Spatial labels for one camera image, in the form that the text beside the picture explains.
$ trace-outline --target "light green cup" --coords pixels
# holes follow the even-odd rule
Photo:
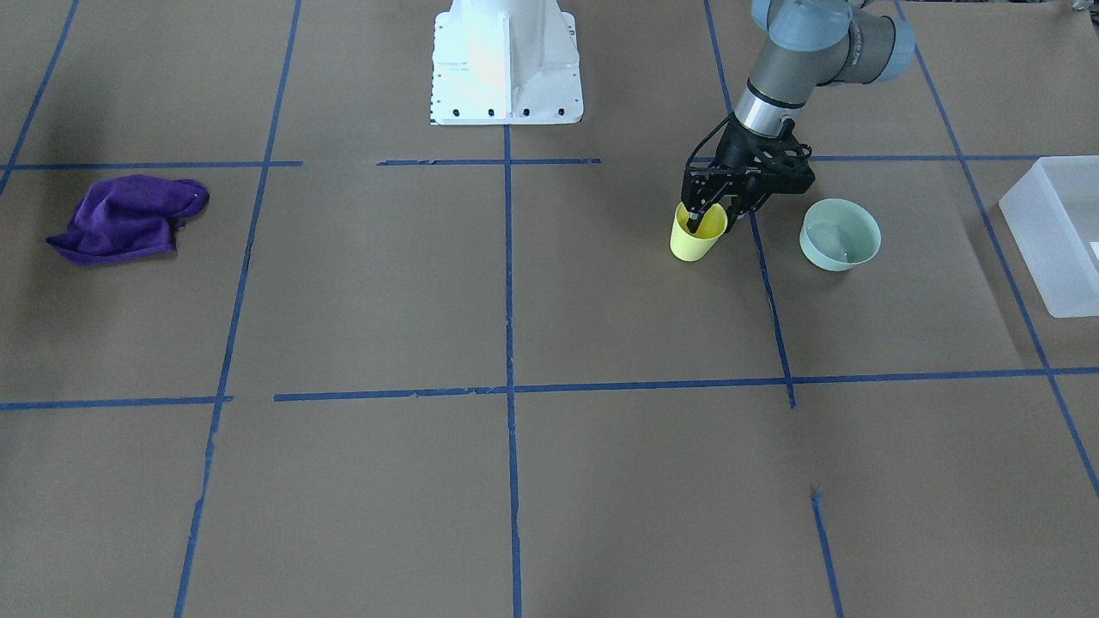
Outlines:
[[[812,205],[801,225],[801,253],[825,271],[846,271],[881,249],[881,230],[863,207],[829,198]]]

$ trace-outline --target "white bin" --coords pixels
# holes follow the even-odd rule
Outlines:
[[[1037,159],[1000,210],[1050,313],[1099,316],[1099,156]]]

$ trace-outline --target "purple cloth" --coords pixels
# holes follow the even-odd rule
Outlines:
[[[209,200],[198,180],[142,174],[101,180],[76,207],[68,231],[46,242],[78,266],[175,251],[179,219],[198,214]]]

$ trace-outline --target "yellow cup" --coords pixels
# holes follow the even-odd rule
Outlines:
[[[676,207],[676,220],[671,222],[671,253],[684,262],[695,262],[706,255],[721,234],[725,233],[729,216],[720,203],[711,206],[693,234],[687,230],[688,218],[687,207],[679,202]]]

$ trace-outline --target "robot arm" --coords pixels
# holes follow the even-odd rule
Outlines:
[[[793,137],[795,119],[817,86],[873,84],[900,75],[915,37],[906,22],[865,13],[864,0],[753,0],[752,18],[768,41],[733,113],[695,148],[684,169],[688,230],[731,198],[729,229],[774,194],[803,194],[815,180],[812,150]],[[713,163],[695,156],[722,126]]]

